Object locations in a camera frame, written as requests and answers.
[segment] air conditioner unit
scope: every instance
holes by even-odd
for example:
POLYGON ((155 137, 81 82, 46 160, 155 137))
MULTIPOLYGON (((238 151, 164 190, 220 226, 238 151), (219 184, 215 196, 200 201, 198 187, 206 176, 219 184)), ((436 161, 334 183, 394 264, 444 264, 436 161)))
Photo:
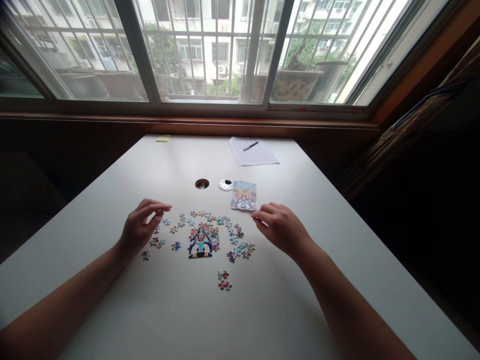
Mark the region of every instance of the air conditioner unit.
POLYGON ((218 73, 219 74, 228 74, 229 73, 229 68, 226 67, 225 65, 219 65, 218 66, 218 73))

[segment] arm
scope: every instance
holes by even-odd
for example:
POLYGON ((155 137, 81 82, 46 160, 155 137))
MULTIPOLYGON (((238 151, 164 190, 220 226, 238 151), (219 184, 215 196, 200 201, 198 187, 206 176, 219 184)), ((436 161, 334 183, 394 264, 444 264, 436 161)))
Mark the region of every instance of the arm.
POLYGON ((144 199, 128 215, 117 244, 0 331, 1 354, 8 359, 55 359, 171 208, 144 199))
POLYGON ((305 274, 345 359, 415 359, 288 207, 271 202, 251 216, 305 274))

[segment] hand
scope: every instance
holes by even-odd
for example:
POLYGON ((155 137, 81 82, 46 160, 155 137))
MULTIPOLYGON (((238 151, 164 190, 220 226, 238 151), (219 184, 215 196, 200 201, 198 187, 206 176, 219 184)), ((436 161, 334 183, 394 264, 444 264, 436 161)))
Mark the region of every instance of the hand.
POLYGON ((120 240, 115 245, 120 256, 128 261, 137 255, 149 242, 155 229, 162 221, 164 212, 171 209, 172 205, 152 199, 143 199, 126 218, 120 240), (148 217, 152 213, 155 213, 155 216, 147 223, 148 217))
POLYGON ((250 216, 261 233, 290 257, 294 257, 303 245, 313 243, 305 226, 285 205, 263 204, 250 216))

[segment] forearm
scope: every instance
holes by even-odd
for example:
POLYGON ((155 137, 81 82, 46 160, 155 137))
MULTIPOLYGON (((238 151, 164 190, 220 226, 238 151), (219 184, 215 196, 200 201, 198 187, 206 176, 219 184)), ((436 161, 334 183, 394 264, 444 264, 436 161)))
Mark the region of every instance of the forearm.
POLYGON ((414 359, 390 327, 313 241, 293 257, 310 282, 346 359, 414 359))
POLYGON ((2 331, 9 359, 55 359, 127 264, 116 248, 105 252, 2 331))

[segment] white table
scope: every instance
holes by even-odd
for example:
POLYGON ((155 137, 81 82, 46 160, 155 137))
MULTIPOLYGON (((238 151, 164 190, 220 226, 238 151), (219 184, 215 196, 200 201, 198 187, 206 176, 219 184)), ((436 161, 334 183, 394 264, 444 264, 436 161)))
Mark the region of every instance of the white table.
POLYGON ((0 328, 115 244, 147 197, 173 205, 171 225, 180 212, 228 215, 256 251, 229 263, 233 246, 220 225, 221 250, 188 259, 190 227, 171 234, 161 225, 167 244, 150 247, 149 261, 133 260, 62 359, 339 358, 307 280, 248 213, 230 209, 231 192, 217 186, 227 178, 256 183, 259 204, 288 205, 419 359, 480 359, 293 140, 265 140, 280 165, 239 167, 226 137, 155 139, 140 140, 0 265, 0 328), (195 188, 201 178, 208 188, 195 188), (174 241, 180 250, 171 251, 174 241), (230 292, 219 289, 218 269, 230 272, 230 292))

